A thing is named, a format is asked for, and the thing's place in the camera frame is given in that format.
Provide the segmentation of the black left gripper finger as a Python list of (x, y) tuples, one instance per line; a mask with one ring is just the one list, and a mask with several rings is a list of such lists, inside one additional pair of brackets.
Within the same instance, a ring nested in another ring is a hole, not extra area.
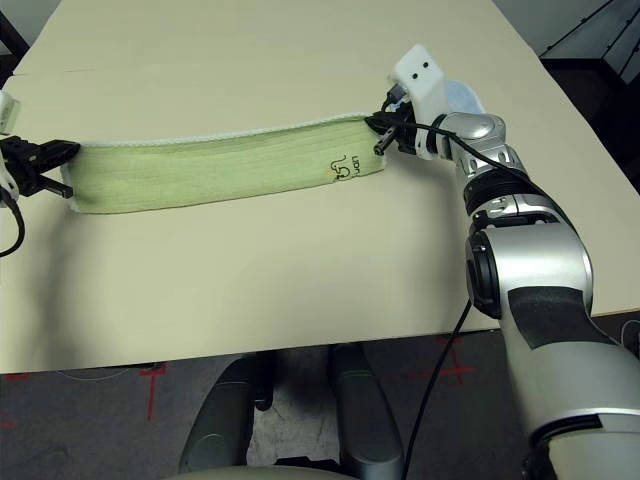
[(59, 167), (70, 162), (78, 152), (78, 149), (41, 150), (37, 158), (37, 165), (39, 167)]
[(81, 145), (68, 140), (51, 140), (39, 146), (41, 155), (76, 155)]

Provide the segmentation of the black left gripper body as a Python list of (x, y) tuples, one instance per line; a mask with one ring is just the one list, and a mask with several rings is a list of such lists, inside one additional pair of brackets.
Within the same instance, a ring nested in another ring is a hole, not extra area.
[(52, 180), (45, 176), (46, 172), (58, 167), (39, 167), (37, 158), (39, 146), (18, 136), (11, 136), (1, 141), (1, 153), (9, 174), (17, 182), (19, 194), (30, 197), (42, 190), (49, 191), (62, 198), (71, 198), (71, 186)]

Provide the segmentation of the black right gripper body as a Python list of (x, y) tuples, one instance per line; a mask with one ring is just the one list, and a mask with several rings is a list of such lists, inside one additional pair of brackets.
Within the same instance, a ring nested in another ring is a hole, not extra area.
[(377, 133), (380, 138), (373, 147), (375, 153), (384, 153), (393, 142), (398, 144), (398, 150), (403, 153), (417, 153), (419, 150), (427, 153), (436, 152), (436, 134), (430, 128), (418, 128), (412, 111), (376, 113), (395, 113), (401, 120), (397, 122), (399, 128), (396, 131)]

